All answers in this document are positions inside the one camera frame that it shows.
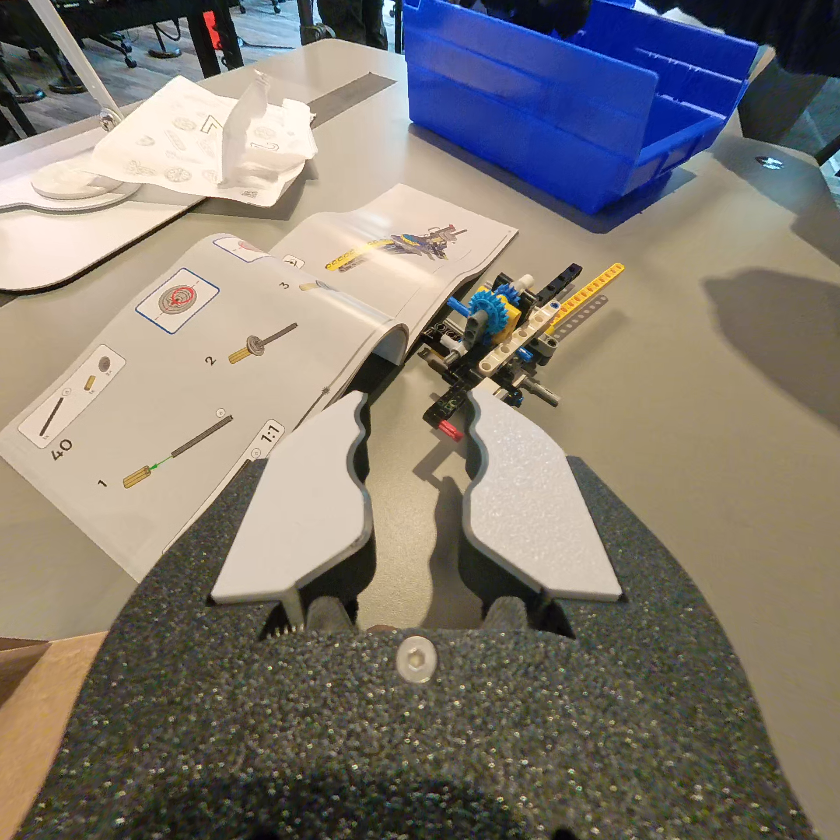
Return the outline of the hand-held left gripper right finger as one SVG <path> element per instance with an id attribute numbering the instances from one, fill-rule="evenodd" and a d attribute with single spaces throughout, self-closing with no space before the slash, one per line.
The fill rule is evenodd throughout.
<path id="1" fill-rule="evenodd" d="M 533 592 L 617 602 L 623 589 L 562 447 L 497 398 L 469 393 L 467 545 Z"/>

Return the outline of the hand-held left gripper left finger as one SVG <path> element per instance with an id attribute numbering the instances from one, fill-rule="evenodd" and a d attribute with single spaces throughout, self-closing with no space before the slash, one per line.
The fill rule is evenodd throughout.
<path id="1" fill-rule="evenodd" d="M 217 577 L 217 604 L 291 604 L 374 532 L 368 395 L 349 392 L 271 452 Z"/>

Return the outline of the lego instruction booklet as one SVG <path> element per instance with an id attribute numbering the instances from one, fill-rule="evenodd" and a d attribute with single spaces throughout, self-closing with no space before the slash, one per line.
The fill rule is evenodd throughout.
<path id="1" fill-rule="evenodd" d="M 136 581 L 247 460 L 401 363 L 452 293 L 517 236 L 399 184 L 321 212 L 271 251 L 189 248 L 2 431 L 2 456 Z"/>

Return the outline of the partly built lego model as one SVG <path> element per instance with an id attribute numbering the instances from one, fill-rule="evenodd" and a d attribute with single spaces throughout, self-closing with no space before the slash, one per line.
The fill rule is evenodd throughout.
<path id="1" fill-rule="evenodd" d="M 539 368 L 551 362 L 565 336 L 607 303 L 604 289 L 624 270 L 615 263 L 568 297 L 563 294 L 582 272 L 576 264 L 541 290 L 531 289 L 530 276 L 514 280 L 499 274 L 467 301 L 448 299 L 450 316 L 419 339 L 419 357 L 448 385 L 423 420 L 460 441 L 463 434 L 452 417 L 480 386 L 514 408 L 526 393 L 558 406 L 560 398 L 539 381 Z"/>

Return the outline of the blue plastic bin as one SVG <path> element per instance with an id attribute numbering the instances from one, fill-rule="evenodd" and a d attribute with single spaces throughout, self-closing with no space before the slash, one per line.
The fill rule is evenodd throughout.
<path id="1" fill-rule="evenodd" d="M 404 22 L 416 125 L 590 214 L 667 167 L 645 138 L 658 76 L 628 59 L 653 15 L 597 2 L 587 47 L 447 2 Z"/>
<path id="2" fill-rule="evenodd" d="M 594 2 L 576 45 L 656 75 L 633 193 L 708 148 L 749 84 L 758 46 L 613 3 Z"/>

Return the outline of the person's right forearm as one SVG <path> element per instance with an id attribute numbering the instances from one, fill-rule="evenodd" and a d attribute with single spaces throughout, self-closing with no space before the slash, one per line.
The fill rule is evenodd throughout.
<path id="1" fill-rule="evenodd" d="M 725 34 L 773 48 L 791 73 L 839 77 L 838 1 L 646 1 L 672 8 Z"/>

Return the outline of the brown cardboard box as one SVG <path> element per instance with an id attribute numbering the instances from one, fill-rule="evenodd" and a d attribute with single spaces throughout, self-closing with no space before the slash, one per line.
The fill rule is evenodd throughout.
<path id="1" fill-rule="evenodd" d="M 39 793 L 106 633 L 1 639 L 1 838 Z"/>

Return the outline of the white lamp base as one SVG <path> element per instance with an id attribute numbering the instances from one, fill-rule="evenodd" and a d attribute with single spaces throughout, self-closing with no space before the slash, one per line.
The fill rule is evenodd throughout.
<path id="1" fill-rule="evenodd" d="M 2 147 L 1 286 L 9 294 L 67 284 L 203 200 L 129 182 L 126 175 L 111 193 L 86 187 L 73 198 L 95 145 L 124 114 L 53 3 L 28 7 L 98 103 L 99 115 Z"/>

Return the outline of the crumpled white paper bag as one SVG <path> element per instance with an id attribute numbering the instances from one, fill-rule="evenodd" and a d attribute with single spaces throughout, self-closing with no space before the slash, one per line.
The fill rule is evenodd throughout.
<path id="1" fill-rule="evenodd" d="M 116 181 L 272 207 L 317 153 L 309 106 L 270 104 L 257 71 L 239 99 L 176 77 L 112 129 L 91 171 Z"/>

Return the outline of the black table leg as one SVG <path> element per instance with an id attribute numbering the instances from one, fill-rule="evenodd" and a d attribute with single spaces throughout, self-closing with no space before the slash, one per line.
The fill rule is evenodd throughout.
<path id="1" fill-rule="evenodd" d="M 238 1 L 186 2 L 185 20 L 204 78 L 219 75 L 222 72 L 221 64 L 227 70 L 236 70 L 245 65 L 231 15 L 231 10 L 239 6 Z M 205 13 L 213 13 L 222 58 L 217 57 L 217 50 L 205 21 Z"/>

